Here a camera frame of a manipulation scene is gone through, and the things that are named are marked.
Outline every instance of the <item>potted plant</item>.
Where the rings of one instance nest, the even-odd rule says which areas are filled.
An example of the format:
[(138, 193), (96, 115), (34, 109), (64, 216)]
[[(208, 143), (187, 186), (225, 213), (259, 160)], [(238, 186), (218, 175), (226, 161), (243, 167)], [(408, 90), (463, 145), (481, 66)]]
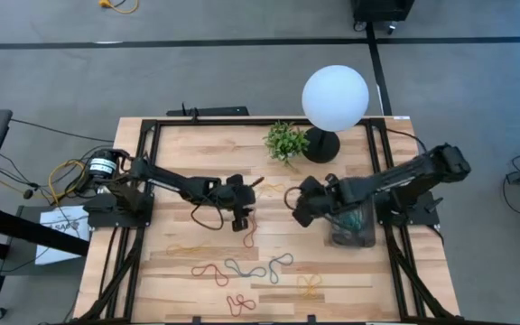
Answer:
[(265, 145), (270, 157), (290, 165), (290, 159), (306, 150), (309, 141), (304, 137), (305, 131), (293, 127), (292, 123), (276, 122), (265, 136)]

